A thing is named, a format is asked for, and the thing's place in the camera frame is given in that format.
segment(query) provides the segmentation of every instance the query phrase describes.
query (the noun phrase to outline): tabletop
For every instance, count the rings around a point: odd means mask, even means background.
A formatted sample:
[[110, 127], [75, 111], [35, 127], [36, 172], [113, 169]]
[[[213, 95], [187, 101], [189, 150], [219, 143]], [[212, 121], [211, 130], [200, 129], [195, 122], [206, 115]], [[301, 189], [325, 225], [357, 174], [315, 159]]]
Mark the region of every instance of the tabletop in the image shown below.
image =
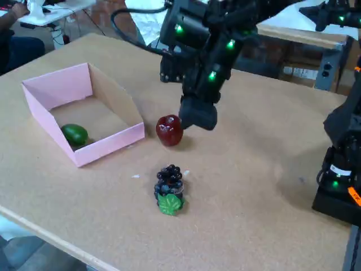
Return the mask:
[[[132, 95], [147, 136], [76, 168], [31, 117], [21, 82], [84, 62]], [[350, 227], [311, 205], [331, 144], [322, 122], [345, 98], [233, 71], [215, 130], [191, 127], [167, 148], [155, 125], [182, 91], [159, 67], [92, 34], [0, 77], [0, 214], [99, 270], [341, 270]], [[153, 196], [170, 163], [189, 171], [176, 217]]]
[[319, 46], [325, 49], [339, 50], [346, 43], [347, 36], [325, 34], [286, 27], [274, 27], [266, 24], [257, 25], [258, 34], [282, 40], [304, 43], [308, 45]]
[[[45, 13], [44, 18], [37, 18], [32, 15], [27, 15], [19, 19], [21, 23], [33, 24], [39, 27], [53, 23], [62, 18], [70, 16], [71, 14], [88, 8], [96, 3], [96, 0], [66, 0], [65, 2], [55, 4], [53, 6], [47, 5], [44, 6], [48, 8], [51, 12]], [[6, 11], [0, 11], [0, 16], [4, 15]]]

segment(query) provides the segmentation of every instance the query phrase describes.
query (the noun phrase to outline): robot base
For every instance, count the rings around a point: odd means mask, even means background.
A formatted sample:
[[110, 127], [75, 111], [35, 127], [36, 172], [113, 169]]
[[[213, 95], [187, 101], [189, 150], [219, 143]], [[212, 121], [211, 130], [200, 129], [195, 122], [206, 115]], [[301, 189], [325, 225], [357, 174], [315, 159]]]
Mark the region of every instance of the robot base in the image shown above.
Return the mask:
[[319, 187], [312, 209], [358, 227], [361, 226], [361, 207], [358, 207], [349, 195], [331, 194]]

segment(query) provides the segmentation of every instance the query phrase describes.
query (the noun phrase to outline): open box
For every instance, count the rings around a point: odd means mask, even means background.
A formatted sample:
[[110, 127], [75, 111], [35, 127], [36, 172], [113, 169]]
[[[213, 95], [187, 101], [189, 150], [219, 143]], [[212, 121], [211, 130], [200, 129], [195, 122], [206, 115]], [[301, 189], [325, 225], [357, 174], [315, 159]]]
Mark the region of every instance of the open box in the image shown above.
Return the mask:
[[[144, 138], [144, 122], [131, 96], [93, 65], [84, 63], [23, 81], [33, 117], [81, 167]], [[78, 124], [89, 142], [72, 148], [60, 130]]]

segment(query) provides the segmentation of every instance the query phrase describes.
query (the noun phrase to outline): person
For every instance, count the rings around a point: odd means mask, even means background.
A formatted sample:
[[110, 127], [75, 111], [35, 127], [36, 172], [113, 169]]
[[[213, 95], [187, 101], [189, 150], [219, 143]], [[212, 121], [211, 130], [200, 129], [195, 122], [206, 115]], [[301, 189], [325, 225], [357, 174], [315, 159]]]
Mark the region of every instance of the person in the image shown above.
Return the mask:
[[11, 26], [29, 14], [27, 7], [16, 3], [8, 13], [0, 16], [0, 75], [12, 71], [45, 53], [44, 43], [33, 37], [13, 37]]

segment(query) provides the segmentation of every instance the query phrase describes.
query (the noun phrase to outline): red apple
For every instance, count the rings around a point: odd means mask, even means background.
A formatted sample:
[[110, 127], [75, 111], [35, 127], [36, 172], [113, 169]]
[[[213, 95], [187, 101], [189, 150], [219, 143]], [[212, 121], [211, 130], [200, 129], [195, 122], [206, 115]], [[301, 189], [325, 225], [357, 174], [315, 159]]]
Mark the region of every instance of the red apple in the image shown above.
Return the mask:
[[156, 131], [164, 146], [175, 146], [183, 136], [181, 119], [175, 115], [161, 117], [157, 122]]

